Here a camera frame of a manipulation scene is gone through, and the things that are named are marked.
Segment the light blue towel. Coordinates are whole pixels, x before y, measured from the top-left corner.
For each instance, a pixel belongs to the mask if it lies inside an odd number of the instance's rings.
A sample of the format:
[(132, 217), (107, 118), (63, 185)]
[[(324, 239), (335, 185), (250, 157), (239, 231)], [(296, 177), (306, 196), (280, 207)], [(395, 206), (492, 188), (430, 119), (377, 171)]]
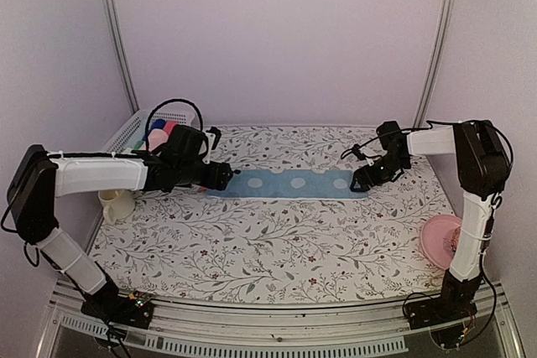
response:
[(242, 170), (234, 174), (225, 190), (208, 189), (206, 195), (220, 199), (260, 200), (360, 200), (367, 192), (352, 191), (352, 171), (288, 169)]

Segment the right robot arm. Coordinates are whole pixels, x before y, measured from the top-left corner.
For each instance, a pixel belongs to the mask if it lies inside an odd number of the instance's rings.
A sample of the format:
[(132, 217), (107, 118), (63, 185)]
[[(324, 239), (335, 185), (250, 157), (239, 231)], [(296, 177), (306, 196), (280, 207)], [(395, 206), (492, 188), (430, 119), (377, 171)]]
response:
[(411, 167), (414, 156), (452, 154), (463, 195), (461, 229), (455, 256), (446, 269), (434, 314), (453, 320), (470, 303), (484, 278), (483, 256), (493, 232), (494, 211), (512, 172), (514, 151), (507, 137), (489, 120), (428, 121), (423, 128), (402, 128), (395, 121), (381, 124), (375, 135), (382, 155), (355, 144), (342, 153), (365, 164), (354, 171), (350, 189), (367, 192), (396, 181)]

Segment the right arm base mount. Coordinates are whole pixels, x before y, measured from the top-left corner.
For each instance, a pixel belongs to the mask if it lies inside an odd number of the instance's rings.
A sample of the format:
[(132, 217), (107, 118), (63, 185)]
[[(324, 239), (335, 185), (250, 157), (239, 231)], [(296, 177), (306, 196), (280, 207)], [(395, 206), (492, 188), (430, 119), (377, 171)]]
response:
[(412, 293), (404, 300), (402, 313), (411, 329), (423, 329), (459, 319), (470, 319), (477, 313), (477, 306), (472, 301), (452, 305), (445, 303), (441, 297)]

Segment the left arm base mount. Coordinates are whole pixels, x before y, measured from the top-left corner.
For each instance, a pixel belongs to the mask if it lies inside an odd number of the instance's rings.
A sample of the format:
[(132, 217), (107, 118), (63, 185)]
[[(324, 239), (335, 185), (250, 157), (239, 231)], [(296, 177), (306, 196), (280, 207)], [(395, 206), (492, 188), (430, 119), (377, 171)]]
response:
[(106, 284), (94, 294), (82, 293), (84, 303), (81, 312), (100, 319), (105, 324), (123, 324), (148, 329), (154, 315), (151, 302), (140, 303), (137, 299), (121, 296), (117, 287)]

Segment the white plastic basket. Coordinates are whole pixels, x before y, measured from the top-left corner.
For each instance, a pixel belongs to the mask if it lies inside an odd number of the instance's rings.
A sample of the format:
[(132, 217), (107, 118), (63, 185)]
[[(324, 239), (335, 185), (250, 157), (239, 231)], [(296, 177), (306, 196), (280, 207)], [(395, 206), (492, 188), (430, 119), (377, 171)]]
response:
[[(106, 153), (145, 150), (145, 126), (149, 114), (150, 111), (140, 110), (132, 115), (107, 141), (102, 150)], [(196, 114), (193, 111), (187, 110), (186, 107), (165, 107), (152, 115), (149, 124), (149, 133), (152, 131), (150, 130), (150, 126), (156, 119), (164, 119), (166, 122), (177, 122), (177, 126), (184, 125), (191, 127), (193, 121), (196, 119)]]

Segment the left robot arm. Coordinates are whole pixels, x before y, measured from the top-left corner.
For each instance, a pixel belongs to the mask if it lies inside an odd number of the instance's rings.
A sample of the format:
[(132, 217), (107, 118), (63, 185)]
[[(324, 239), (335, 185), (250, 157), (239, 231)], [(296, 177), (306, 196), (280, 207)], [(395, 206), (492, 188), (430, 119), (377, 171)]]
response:
[(131, 153), (48, 152), (30, 146), (8, 187), (4, 218), (9, 232), (35, 246), (80, 290), (106, 319), (125, 310), (117, 286), (61, 228), (55, 202), (66, 195), (108, 190), (162, 191), (200, 186), (224, 190), (235, 172), (229, 163), (211, 160), (221, 132), (177, 125), (161, 144)]

